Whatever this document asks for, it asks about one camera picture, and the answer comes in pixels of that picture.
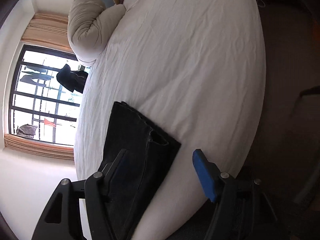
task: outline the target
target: blue gripper pad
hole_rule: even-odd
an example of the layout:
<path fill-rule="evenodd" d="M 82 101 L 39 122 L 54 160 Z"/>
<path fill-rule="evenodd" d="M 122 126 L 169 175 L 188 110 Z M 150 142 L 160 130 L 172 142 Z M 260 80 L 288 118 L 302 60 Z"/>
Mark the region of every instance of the blue gripper pad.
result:
<path fill-rule="evenodd" d="M 217 165 L 210 163 L 200 149 L 196 149 L 192 155 L 193 166 L 200 180 L 202 189 L 211 202 L 217 199 L 217 182 L 219 181 L 220 170 Z"/>

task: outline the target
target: mattress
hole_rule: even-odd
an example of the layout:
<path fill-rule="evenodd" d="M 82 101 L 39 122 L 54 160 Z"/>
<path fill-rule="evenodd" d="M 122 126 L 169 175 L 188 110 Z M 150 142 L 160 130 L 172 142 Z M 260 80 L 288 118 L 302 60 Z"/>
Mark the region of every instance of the mattress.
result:
<path fill-rule="evenodd" d="M 236 176 L 265 87 L 256 0 L 124 0 L 126 13 L 89 73 L 74 146 L 78 179 L 97 171 L 111 108 L 125 101 L 179 141 L 134 240 L 163 240 L 205 202 L 192 152 Z"/>

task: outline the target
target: orange curtain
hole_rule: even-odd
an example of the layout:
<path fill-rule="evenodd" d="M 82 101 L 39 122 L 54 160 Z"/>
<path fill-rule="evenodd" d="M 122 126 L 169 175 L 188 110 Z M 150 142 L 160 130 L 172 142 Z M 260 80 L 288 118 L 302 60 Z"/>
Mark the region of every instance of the orange curtain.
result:
<path fill-rule="evenodd" d="M 73 148 L 71 147 L 28 140 L 13 134 L 4 134 L 4 145 L 19 152 L 73 160 Z"/>
<path fill-rule="evenodd" d="M 21 41 L 73 53 L 67 36 L 68 17 L 36 13 Z"/>

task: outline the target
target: window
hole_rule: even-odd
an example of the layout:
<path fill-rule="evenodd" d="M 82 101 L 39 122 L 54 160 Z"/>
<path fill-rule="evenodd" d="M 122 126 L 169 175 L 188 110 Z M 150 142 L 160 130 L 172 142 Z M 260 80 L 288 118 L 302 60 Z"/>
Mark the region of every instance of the window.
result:
<path fill-rule="evenodd" d="M 58 83 L 56 75 L 65 64 L 72 71 L 81 66 L 73 54 L 24 45 L 11 87 L 10 134 L 17 134 L 19 127 L 28 124 L 36 128 L 30 139 L 74 144 L 82 94 L 70 92 Z"/>

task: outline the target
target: bolt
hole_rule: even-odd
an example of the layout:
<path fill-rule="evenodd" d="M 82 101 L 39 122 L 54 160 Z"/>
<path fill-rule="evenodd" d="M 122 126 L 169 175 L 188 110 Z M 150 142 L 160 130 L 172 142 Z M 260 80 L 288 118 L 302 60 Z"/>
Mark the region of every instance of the bolt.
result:
<path fill-rule="evenodd" d="M 256 185 L 260 185 L 260 184 L 261 184 L 261 179 L 254 179 L 253 182 L 254 182 Z"/>
<path fill-rule="evenodd" d="M 102 172 L 97 171 L 96 173 L 94 173 L 93 177 L 96 178 L 96 179 L 98 179 L 98 178 L 101 178 L 102 175 L 103 175 Z"/>
<path fill-rule="evenodd" d="M 220 177 L 221 178 L 224 178 L 224 179 L 227 179 L 227 178 L 229 178 L 229 173 L 227 173 L 227 172 L 222 172 L 221 174 L 220 174 Z"/>
<path fill-rule="evenodd" d="M 61 185 L 67 185 L 69 183 L 69 180 L 68 179 L 63 179 L 62 181 L 61 181 Z"/>

